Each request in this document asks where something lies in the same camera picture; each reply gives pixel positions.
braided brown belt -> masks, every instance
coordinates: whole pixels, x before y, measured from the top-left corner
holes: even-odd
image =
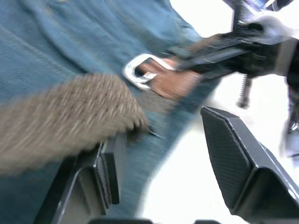
[[[192,71],[178,74],[155,63],[141,70],[158,75],[140,104],[118,76],[94,74],[1,106],[0,175],[40,168],[117,133],[148,130],[142,108],[167,112],[200,80]]]

belt buckle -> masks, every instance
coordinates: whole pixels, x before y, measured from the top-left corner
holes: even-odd
[[[169,64],[167,64],[165,61],[163,61],[161,58],[158,58],[154,55],[150,54],[140,54],[137,57],[135,57],[133,60],[128,62],[126,67],[123,70],[124,77],[127,78],[133,85],[135,85],[140,90],[150,90],[150,86],[147,85],[147,82],[154,79],[157,75],[156,73],[147,72],[143,76],[136,76],[135,69],[141,65],[143,62],[145,62],[148,59],[152,59],[159,63],[161,66],[166,68],[167,70],[174,70],[173,67],[171,67]]]

white floor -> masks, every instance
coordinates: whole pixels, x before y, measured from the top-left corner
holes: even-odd
[[[222,0],[172,0],[172,4],[203,37],[230,30],[232,10]],[[255,80],[250,108],[246,111],[235,106],[241,82],[242,76],[238,74],[223,79],[207,104],[239,115],[252,133],[278,156],[281,130],[287,118],[284,79],[267,76]],[[192,224],[196,219],[245,223],[230,215],[224,204],[209,161],[200,116],[157,172],[146,192],[140,216],[162,224]]]

silver belt buckle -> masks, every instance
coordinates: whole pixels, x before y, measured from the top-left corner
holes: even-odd
[[[157,74],[146,72],[143,76],[137,77],[135,74],[135,69],[145,62],[148,59],[152,59],[159,63],[161,66],[168,70],[174,70],[169,64],[163,61],[161,58],[158,58],[150,54],[140,54],[131,60],[123,70],[124,77],[127,78],[133,85],[135,85],[140,90],[150,90],[150,86],[147,85],[147,82],[152,80]]]

